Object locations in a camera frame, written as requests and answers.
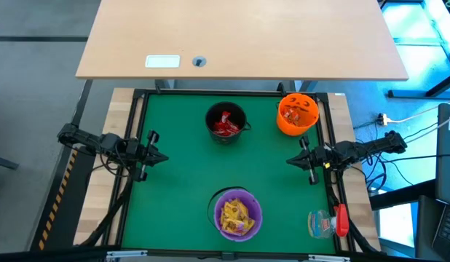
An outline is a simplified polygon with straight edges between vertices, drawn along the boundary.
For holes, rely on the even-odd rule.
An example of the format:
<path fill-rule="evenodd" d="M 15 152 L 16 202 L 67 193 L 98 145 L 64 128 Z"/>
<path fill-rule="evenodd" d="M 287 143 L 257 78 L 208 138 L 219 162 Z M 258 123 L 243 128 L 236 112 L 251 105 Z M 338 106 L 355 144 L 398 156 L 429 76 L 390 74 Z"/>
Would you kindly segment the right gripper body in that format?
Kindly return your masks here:
<path fill-rule="evenodd" d="M 319 176 L 315 172 L 315 168 L 323 167 L 327 170 L 331 167 L 332 150 L 327 145 L 310 150 L 307 136 L 303 136 L 299 143 L 302 147 L 304 170 L 309 170 L 309 184 L 315 185 L 319 183 Z"/>

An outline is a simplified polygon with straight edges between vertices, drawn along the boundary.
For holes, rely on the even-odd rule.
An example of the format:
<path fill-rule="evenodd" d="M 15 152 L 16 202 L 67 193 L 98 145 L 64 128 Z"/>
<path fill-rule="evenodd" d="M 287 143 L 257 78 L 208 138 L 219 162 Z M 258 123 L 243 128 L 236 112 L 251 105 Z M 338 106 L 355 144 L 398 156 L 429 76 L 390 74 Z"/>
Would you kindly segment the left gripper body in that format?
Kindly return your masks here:
<path fill-rule="evenodd" d="M 155 144 L 159 140 L 159 134 L 153 130 L 150 130 L 148 133 L 148 143 L 146 146 L 139 146 L 137 156 L 137 162 L 139 166 L 135 169 L 135 180 L 136 181 L 144 181 L 147 177 L 146 168 L 150 167 L 151 161 L 155 158 L 151 155 L 151 149 L 158 148 Z"/>

